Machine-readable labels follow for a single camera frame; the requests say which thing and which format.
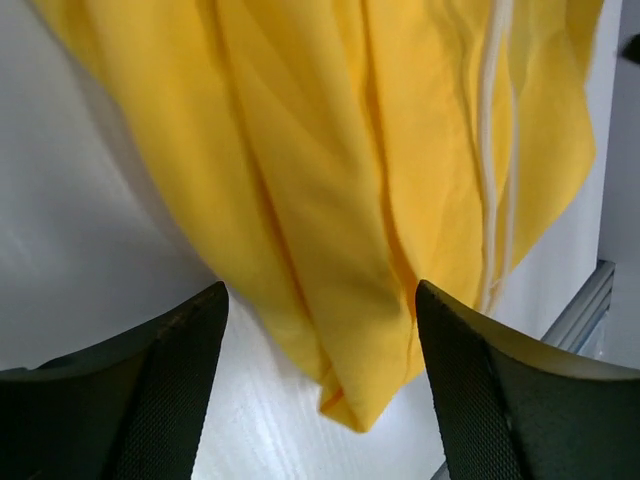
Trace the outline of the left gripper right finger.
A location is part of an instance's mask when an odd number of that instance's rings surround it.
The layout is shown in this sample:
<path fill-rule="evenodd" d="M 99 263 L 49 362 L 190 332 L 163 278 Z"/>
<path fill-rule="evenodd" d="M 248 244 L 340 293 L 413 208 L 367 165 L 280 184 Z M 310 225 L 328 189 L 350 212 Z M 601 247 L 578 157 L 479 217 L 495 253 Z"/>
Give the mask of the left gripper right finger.
<path fill-rule="evenodd" d="M 415 301 L 450 478 L 638 478 L 638 370 L 547 345 L 426 280 Z"/>

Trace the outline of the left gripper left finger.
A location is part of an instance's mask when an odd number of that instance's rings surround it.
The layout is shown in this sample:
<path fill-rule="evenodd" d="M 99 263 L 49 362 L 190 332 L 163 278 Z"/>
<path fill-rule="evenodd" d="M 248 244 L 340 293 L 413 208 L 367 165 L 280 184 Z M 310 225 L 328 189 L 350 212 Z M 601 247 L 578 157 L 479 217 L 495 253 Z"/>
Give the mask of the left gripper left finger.
<path fill-rule="evenodd" d="M 217 282 L 94 346 L 2 371 L 2 478 L 190 478 L 228 312 Z"/>

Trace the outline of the yellow shorts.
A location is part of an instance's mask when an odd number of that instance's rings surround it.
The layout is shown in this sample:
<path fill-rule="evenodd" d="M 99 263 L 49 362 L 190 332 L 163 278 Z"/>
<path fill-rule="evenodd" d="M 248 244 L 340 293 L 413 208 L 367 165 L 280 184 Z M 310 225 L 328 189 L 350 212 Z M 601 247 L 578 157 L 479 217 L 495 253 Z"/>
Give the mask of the yellow shorts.
<path fill-rule="evenodd" d="M 483 313 L 583 185 L 598 1 L 40 1 L 171 216 L 368 431 L 428 280 Z"/>

